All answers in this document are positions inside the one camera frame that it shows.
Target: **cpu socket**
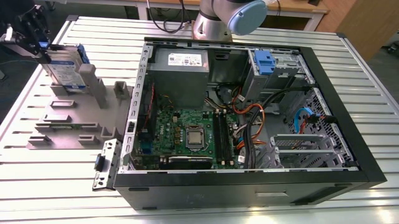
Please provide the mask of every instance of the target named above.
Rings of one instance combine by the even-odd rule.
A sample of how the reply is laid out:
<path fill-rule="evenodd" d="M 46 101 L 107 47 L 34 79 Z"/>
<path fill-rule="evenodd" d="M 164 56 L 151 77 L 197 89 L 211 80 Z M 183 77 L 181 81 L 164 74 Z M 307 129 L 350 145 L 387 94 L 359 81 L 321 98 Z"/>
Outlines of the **cpu socket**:
<path fill-rule="evenodd" d="M 205 128 L 186 128 L 186 147 L 194 152 L 205 148 Z"/>

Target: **wooden cabinet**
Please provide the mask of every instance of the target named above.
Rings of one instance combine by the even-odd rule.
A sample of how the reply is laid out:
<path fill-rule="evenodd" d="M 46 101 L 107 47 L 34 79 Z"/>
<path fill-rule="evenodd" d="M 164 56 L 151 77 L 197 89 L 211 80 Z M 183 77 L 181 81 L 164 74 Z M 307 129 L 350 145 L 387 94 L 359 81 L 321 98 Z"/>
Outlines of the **wooden cabinet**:
<path fill-rule="evenodd" d="M 345 33 L 370 60 L 399 29 L 399 0 L 323 0 L 330 9 L 317 31 Z"/>

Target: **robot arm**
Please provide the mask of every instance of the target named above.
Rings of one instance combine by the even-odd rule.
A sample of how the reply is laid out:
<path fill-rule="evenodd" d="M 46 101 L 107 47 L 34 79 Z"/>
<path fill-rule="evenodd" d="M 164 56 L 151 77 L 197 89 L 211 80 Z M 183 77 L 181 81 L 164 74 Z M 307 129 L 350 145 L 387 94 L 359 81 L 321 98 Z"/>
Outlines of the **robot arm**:
<path fill-rule="evenodd" d="M 34 0 L 0 0 L 0 44 L 39 63 L 51 61 L 43 50 L 51 42 L 44 11 Z"/>
<path fill-rule="evenodd" d="M 250 34 L 262 24 L 267 6 L 262 0 L 203 0 L 194 25 L 194 39 L 231 41 L 231 33 Z"/>

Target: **green motherboard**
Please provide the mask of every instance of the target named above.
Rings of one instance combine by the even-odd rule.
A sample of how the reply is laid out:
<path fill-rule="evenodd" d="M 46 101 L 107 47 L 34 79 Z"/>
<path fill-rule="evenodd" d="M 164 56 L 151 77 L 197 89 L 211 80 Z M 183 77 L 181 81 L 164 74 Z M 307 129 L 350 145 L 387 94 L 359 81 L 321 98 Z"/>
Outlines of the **green motherboard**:
<path fill-rule="evenodd" d="M 151 147 L 151 150 L 147 151 L 148 156 L 144 156 L 143 160 L 152 160 L 151 157 L 154 156 L 207 156 L 213 158 L 214 169 L 235 168 L 238 165 L 234 155 L 231 127 L 238 122 L 238 117 L 235 114 L 225 114 L 233 160 L 221 162 L 214 136 L 214 113 L 197 110 L 159 110 L 155 139 L 151 145 L 144 146 Z"/>

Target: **workbench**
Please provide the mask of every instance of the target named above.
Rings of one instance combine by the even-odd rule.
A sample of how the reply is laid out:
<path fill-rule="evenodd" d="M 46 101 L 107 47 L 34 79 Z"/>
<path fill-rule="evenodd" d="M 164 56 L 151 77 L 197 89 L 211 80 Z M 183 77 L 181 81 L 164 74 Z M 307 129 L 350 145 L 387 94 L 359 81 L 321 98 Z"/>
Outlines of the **workbench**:
<path fill-rule="evenodd" d="M 80 17 L 54 43 L 86 46 L 104 84 L 135 84 L 143 38 L 170 35 L 151 21 Z M 116 191 L 92 192 L 99 150 L 30 150 L 54 93 L 38 66 L 0 126 L 0 220 L 38 223 L 393 223 L 399 220 L 399 107 L 351 43 L 333 33 L 259 28 L 235 42 L 313 47 L 387 182 L 311 206 L 135 211 Z"/>
<path fill-rule="evenodd" d="M 139 19 L 148 20 L 147 12 L 147 1 L 146 0 L 54 0 L 62 4 L 70 2 L 74 3 L 87 3 L 87 4 L 102 4 L 102 5 L 118 5 L 118 6 L 134 6 L 138 7 Z M 150 0 L 151 7 L 156 8 L 176 8 L 182 9 L 179 0 Z M 201 0 L 185 0 L 185 7 L 189 10 L 201 9 Z M 306 31 L 315 31 L 321 23 L 321 20 L 330 12 L 329 8 L 319 3 L 318 6 L 314 6 L 307 3 L 307 0 L 281 0 L 281 16 L 290 17 L 302 17 L 309 18 L 306 24 Z M 269 15 L 278 15 L 278 3 L 274 3 L 269 6 Z"/>

